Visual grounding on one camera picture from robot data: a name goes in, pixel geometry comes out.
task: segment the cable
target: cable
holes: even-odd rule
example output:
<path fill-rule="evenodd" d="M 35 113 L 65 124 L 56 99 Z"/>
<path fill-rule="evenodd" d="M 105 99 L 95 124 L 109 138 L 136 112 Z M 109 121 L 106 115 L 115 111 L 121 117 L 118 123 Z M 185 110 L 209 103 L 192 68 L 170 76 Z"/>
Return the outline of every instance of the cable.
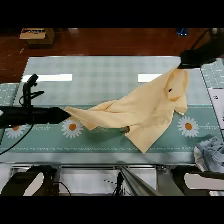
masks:
<path fill-rule="evenodd" d="M 193 44 L 193 46 L 191 47 L 191 50 L 193 50 L 195 48 L 195 46 L 198 44 L 198 42 L 202 39 L 202 37 L 204 37 L 204 35 L 210 30 L 211 28 L 208 28 L 207 30 L 205 30 L 202 35 L 197 39 L 197 41 Z"/>
<path fill-rule="evenodd" d="M 66 185 L 64 183 L 62 183 L 62 182 L 53 182 L 53 183 L 54 184 L 62 184 L 66 188 L 66 190 L 68 191 L 69 195 L 72 196 L 71 192 L 69 191 L 69 189 L 66 187 Z"/>
<path fill-rule="evenodd" d="M 33 128 L 33 124 L 31 125 L 30 129 L 27 131 L 27 133 L 25 135 L 23 135 L 23 137 L 21 139 L 19 139 L 14 145 L 12 145 L 10 148 L 4 150 L 3 152 L 0 152 L 0 155 L 8 152 L 10 149 L 12 149 L 14 146 L 16 146 L 17 144 L 19 144 L 29 133 L 30 131 L 32 130 Z"/>

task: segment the table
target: table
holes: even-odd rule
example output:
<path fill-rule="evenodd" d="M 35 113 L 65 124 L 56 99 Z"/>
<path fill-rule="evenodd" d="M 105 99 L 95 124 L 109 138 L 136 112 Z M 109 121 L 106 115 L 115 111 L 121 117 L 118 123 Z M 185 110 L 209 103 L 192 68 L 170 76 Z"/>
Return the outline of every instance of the table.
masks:
<path fill-rule="evenodd" d="M 70 105 L 86 109 L 104 101 L 119 99 L 142 85 L 138 82 L 138 74 L 163 74 L 179 63 L 179 57 L 165 56 L 31 57 L 14 105 L 19 105 L 23 81 L 33 73 L 39 75 L 42 80 L 48 80 L 39 82 L 38 86 L 33 88 L 32 91 L 45 91 L 43 95 L 33 99 L 33 105 L 61 108 Z M 191 69 L 189 72 L 190 83 L 187 91 L 189 109 L 186 116 L 193 117 L 197 121 L 200 128 L 197 138 L 190 139 L 181 135 L 176 127 L 181 116 L 177 114 L 174 115 L 167 131 L 145 154 L 136 149 L 119 130 L 96 129 L 93 132 L 84 130 L 78 142 L 77 138 L 69 139 L 63 135 L 61 132 L 63 124 L 36 125 L 21 143 L 0 157 L 0 162 L 192 164 L 195 144 L 207 134 L 219 138 L 222 138 L 222 134 L 200 69 Z M 18 140 L 9 139 L 8 136 L 5 132 L 1 150 L 10 147 Z"/>

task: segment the wooden floor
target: wooden floor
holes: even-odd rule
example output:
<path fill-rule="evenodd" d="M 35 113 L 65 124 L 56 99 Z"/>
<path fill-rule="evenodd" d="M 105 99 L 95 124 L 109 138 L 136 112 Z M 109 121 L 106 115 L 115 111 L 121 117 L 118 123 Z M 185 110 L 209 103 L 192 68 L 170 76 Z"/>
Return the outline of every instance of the wooden floor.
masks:
<path fill-rule="evenodd" d="M 19 82 L 32 56 L 179 56 L 204 30 L 190 28 L 188 36 L 181 37 L 175 28 L 60 28 L 51 48 L 38 49 L 19 39 L 20 29 L 0 31 L 0 83 Z"/>

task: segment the cardboard box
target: cardboard box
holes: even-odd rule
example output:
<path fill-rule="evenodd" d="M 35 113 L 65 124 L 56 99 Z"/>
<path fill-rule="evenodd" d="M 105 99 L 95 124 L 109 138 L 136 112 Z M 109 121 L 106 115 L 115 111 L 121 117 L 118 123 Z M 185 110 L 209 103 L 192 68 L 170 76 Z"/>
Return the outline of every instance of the cardboard box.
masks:
<path fill-rule="evenodd" d="M 23 28 L 20 34 L 20 39 L 28 44 L 53 44 L 54 37 L 52 28 Z"/>

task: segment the daisy print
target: daisy print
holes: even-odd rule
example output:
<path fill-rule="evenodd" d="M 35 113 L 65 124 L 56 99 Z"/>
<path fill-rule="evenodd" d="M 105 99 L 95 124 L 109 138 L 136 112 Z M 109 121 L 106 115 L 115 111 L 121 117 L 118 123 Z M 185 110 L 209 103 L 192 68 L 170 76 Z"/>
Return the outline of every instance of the daisy print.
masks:
<path fill-rule="evenodd" d="M 80 122 L 74 122 L 68 119 L 62 124 L 62 131 L 64 132 L 63 135 L 65 135 L 66 138 L 75 138 L 76 136 L 79 136 L 82 133 L 82 130 L 83 125 Z"/>
<path fill-rule="evenodd" d="M 27 125 L 16 126 L 14 128 L 6 128 L 5 132 L 8 138 L 17 138 L 24 133 Z"/>
<path fill-rule="evenodd" d="M 198 135 L 198 124 L 194 118 L 182 117 L 178 121 L 178 130 L 182 132 L 185 137 L 195 137 Z"/>

